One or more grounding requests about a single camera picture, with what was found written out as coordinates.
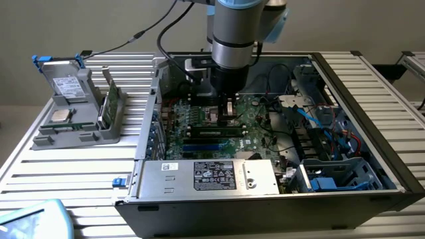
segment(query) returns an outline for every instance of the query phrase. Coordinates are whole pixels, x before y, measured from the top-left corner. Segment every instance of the sticker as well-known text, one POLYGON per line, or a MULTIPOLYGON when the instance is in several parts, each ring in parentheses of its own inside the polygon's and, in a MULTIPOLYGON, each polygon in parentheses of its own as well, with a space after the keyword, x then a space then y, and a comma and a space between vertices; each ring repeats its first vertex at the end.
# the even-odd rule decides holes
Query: sticker
POLYGON ((76 77, 53 78, 53 82, 61 95, 66 99, 84 97, 84 91, 76 77))
POLYGON ((162 163, 161 171, 178 170, 178 163, 162 163))
POLYGON ((193 178, 197 191, 236 189, 233 161, 193 162, 193 178))

